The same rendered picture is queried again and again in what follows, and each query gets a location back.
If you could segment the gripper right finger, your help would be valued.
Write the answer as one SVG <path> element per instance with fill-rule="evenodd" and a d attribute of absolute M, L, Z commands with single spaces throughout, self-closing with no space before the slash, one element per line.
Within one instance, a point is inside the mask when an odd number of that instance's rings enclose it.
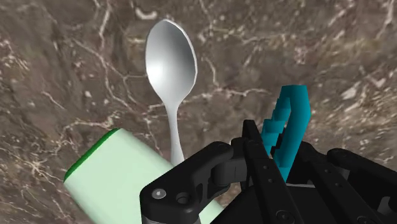
<path fill-rule="evenodd" d="M 397 172 L 349 150 L 323 155 L 303 142 L 287 182 L 309 185 L 306 223 L 397 224 Z"/>

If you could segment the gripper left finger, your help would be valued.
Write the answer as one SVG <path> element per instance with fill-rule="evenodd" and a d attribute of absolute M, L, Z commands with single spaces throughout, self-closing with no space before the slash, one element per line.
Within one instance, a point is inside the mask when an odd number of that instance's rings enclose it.
<path fill-rule="evenodd" d="M 213 142 L 140 192 L 142 224 L 204 224 L 199 214 L 232 183 L 241 193 L 210 224 L 303 224 L 282 170 L 270 158 L 284 124 L 265 120 L 259 132 L 244 120 L 242 137 Z"/>

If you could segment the teal jagged tool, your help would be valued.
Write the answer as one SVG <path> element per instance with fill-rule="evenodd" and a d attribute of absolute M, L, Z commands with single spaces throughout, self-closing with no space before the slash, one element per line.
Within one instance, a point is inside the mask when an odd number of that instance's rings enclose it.
<path fill-rule="evenodd" d="M 272 158 L 281 176 L 287 180 L 299 146 L 310 120 L 309 95 L 305 85 L 286 85 L 281 88 L 270 119 L 263 121 L 261 138 L 268 154 L 283 135 L 280 147 Z"/>

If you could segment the pale green rounded box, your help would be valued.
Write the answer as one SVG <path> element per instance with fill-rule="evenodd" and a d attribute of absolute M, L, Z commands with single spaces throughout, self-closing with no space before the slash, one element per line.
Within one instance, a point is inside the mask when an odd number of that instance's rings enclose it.
<path fill-rule="evenodd" d="M 141 190 L 176 166 L 124 129 L 103 135 L 66 172 L 64 186 L 95 224 L 142 224 Z M 199 214 L 221 212 L 213 201 Z"/>

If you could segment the silver metal spoon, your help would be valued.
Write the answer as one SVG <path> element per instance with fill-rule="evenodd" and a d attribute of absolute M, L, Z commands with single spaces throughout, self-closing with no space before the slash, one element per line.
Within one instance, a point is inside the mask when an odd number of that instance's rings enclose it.
<path fill-rule="evenodd" d="M 178 132 L 178 107 L 197 79 L 197 58 L 187 33 L 177 23 L 163 19 L 146 38 L 145 67 L 149 82 L 162 100 L 171 135 L 171 164 L 185 160 Z"/>

